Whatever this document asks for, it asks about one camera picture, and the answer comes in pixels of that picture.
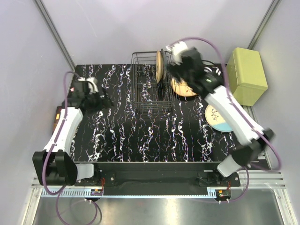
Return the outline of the teal glazed plate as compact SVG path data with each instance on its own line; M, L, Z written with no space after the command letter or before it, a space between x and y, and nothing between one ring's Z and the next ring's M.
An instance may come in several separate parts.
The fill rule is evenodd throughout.
M166 79L166 67L165 67L165 52L161 49L161 56L162 56L162 82L165 82Z

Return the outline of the white plate blue band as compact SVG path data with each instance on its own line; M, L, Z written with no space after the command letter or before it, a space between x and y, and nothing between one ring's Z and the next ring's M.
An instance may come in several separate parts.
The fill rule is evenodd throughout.
M225 133L233 131L221 114L211 105L208 105L205 109L205 118L207 123L217 131Z

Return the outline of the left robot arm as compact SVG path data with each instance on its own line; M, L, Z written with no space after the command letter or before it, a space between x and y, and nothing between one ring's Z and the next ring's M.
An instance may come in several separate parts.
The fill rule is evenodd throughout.
M105 89L98 88L94 77L78 77L62 103L60 118L50 141L32 160L41 185L71 186L85 179L95 186L101 181L93 164L76 164L70 157L72 140L83 117L113 106Z

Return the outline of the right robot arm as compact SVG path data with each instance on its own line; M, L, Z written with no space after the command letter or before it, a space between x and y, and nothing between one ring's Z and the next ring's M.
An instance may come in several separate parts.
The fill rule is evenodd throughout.
M185 41L166 46L172 56L166 68L176 83L186 84L221 114L240 143L240 148L230 153L212 172L214 183L223 186L235 172L253 167L252 161L271 146L274 132L255 122L237 102L229 90L227 74L221 77L216 71L208 70L198 50L188 47Z

